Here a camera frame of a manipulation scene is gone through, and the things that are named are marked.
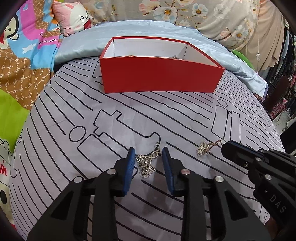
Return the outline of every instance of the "colorful blanket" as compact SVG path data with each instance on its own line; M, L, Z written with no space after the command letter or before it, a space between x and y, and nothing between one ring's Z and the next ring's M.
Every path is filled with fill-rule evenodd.
M51 78L62 41L52 0L28 0L0 36L0 206L12 222L9 176L22 126Z

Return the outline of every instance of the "pillow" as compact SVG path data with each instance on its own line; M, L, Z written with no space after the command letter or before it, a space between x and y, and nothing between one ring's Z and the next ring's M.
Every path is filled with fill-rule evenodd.
M92 17L80 2L54 1L52 11L65 37L93 26Z
M242 61L244 61L252 70L255 71L253 65L251 64L250 60L248 60L241 52L232 50L232 53L234 53L237 57L239 57Z

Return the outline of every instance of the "tiled floor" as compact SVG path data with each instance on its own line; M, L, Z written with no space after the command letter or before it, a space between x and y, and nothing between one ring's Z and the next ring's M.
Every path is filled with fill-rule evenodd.
M279 135L283 133L283 129L287 126L287 122L289 120L291 120L290 115L287 112L283 112L272 122L275 125Z

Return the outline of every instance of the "green fabric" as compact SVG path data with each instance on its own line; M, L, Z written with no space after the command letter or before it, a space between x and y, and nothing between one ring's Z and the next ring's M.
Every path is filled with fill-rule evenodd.
M10 94L0 89L0 139L7 140L11 153L29 113Z
M232 53L234 53L237 57L244 61L252 70L255 70L251 62L241 52L233 50Z

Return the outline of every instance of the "floral bedspread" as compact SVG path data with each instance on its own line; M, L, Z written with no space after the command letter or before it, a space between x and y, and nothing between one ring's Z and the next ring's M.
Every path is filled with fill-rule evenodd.
M229 50L241 50L257 25L259 0L79 0L96 23L168 21L193 27Z

